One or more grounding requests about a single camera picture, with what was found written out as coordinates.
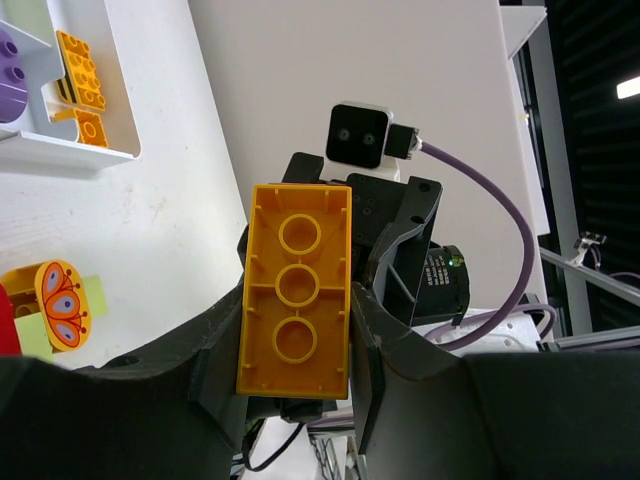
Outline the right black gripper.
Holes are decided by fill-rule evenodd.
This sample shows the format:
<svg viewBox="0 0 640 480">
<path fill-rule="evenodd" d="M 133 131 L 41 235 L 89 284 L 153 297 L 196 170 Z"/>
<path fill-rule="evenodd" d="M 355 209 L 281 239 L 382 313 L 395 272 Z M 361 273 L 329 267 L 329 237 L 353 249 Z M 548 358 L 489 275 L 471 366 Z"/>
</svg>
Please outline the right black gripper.
<svg viewBox="0 0 640 480">
<path fill-rule="evenodd" d="M 297 153 L 283 180 L 268 184 L 345 185 L 352 190 L 351 290 L 360 285 L 378 308 L 409 326 L 459 321 L 469 304 L 465 259 L 453 246 L 432 239 L 443 192 L 432 180 L 407 182 L 362 173 L 323 180 L 319 157 Z M 248 227 L 239 245 L 245 263 Z"/>
</svg>

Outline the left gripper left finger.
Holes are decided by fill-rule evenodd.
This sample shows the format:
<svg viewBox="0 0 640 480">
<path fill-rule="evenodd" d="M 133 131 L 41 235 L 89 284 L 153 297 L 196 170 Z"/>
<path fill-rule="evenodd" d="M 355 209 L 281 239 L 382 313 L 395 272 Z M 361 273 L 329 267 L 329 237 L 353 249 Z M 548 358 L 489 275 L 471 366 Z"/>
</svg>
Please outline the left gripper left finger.
<svg viewBox="0 0 640 480">
<path fill-rule="evenodd" d="M 1 361 L 5 479 L 226 479 L 246 405 L 235 393 L 242 291 L 100 368 Z"/>
</svg>

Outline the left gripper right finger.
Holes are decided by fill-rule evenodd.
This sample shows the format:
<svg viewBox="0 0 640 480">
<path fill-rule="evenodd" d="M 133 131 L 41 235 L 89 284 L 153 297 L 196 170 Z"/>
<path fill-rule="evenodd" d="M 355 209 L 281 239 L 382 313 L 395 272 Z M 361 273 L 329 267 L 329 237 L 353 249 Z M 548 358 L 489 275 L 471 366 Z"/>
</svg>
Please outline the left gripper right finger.
<svg viewBox="0 0 640 480">
<path fill-rule="evenodd" d="M 635 479 L 635 352 L 457 357 L 351 288 L 351 398 L 373 479 Z"/>
</svg>

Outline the light green wedge lego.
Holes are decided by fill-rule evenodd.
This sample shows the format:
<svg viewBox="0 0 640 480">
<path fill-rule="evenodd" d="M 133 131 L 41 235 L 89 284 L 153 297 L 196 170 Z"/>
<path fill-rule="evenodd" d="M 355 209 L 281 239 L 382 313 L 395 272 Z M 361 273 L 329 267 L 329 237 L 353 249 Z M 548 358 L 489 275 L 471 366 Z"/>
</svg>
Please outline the light green wedge lego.
<svg viewBox="0 0 640 480">
<path fill-rule="evenodd" d="M 101 278 L 98 275 L 83 277 L 85 296 L 92 317 L 102 317 L 108 313 L 108 305 Z"/>
</svg>

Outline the light green curved lego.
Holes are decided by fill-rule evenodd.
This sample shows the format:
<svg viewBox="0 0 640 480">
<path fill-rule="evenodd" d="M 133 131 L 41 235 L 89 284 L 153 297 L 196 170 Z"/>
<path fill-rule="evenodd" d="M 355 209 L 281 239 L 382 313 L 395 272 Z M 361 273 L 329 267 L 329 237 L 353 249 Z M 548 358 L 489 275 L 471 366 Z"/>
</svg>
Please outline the light green curved lego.
<svg viewBox="0 0 640 480">
<path fill-rule="evenodd" d="M 49 342 L 41 313 L 33 313 L 17 318 L 16 331 L 23 356 L 35 357 L 45 362 L 53 362 L 53 349 Z"/>
</svg>

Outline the orange patterned lego piece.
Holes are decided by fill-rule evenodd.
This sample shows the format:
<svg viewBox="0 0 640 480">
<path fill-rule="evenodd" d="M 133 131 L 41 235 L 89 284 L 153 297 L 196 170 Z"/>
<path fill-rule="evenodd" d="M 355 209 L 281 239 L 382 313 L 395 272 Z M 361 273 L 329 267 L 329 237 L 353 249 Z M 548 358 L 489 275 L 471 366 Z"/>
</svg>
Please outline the orange patterned lego piece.
<svg viewBox="0 0 640 480">
<path fill-rule="evenodd" d="M 82 347 L 91 332 L 92 316 L 83 280 L 63 260 L 13 269 L 1 276 L 15 321 L 38 314 L 54 352 Z"/>
</svg>

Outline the red rounded lego brick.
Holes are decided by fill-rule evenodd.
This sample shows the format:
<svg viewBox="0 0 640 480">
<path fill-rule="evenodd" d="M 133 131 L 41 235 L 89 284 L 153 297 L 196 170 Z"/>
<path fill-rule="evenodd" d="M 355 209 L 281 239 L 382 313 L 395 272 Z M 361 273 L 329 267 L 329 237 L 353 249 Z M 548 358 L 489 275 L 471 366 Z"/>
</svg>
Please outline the red rounded lego brick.
<svg viewBox="0 0 640 480">
<path fill-rule="evenodd" d="M 13 306 L 3 286 L 0 286 L 0 354 L 2 356 L 22 354 L 13 316 Z"/>
</svg>

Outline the small orange lego piece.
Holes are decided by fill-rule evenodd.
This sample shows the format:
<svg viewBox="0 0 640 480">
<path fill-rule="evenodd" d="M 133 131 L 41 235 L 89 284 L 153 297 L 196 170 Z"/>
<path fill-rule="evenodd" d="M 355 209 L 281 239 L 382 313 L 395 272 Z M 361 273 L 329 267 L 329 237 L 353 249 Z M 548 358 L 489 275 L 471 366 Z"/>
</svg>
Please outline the small orange lego piece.
<svg viewBox="0 0 640 480">
<path fill-rule="evenodd" d="M 88 110 L 70 108 L 57 112 L 52 117 L 52 120 L 54 122 L 61 122 L 63 120 L 71 119 L 76 120 L 78 123 L 78 141 L 80 143 L 102 148 L 109 147 L 108 139 L 100 114 Z"/>
</svg>

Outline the yellow striped lego brick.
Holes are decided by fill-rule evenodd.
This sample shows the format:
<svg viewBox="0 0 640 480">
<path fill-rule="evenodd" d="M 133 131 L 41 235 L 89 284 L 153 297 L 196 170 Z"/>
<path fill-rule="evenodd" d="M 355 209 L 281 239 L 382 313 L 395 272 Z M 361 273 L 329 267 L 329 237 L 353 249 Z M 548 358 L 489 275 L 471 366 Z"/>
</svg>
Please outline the yellow striped lego brick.
<svg viewBox="0 0 640 480">
<path fill-rule="evenodd" d="M 106 99 L 90 46 L 78 37 L 56 30 L 64 75 L 56 81 L 63 102 L 99 112 L 106 110 Z"/>
</svg>

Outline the purple tan lego piece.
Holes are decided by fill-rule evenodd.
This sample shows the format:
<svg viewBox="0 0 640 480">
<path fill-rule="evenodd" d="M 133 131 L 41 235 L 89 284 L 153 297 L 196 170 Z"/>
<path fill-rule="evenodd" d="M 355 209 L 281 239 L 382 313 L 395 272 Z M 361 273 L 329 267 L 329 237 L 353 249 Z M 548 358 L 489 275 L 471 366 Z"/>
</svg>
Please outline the purple tan lego piece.
<svg viewBox="0 0 640 480">
<path fill-rule="evenodd" d="M 6 124 L 16 121 L 23 114 L 28 103 L 28 91 L 20 50 L 5 30 L 1 30 L 0 77 L 0 117 L 1 123 Z"/>
</svg>

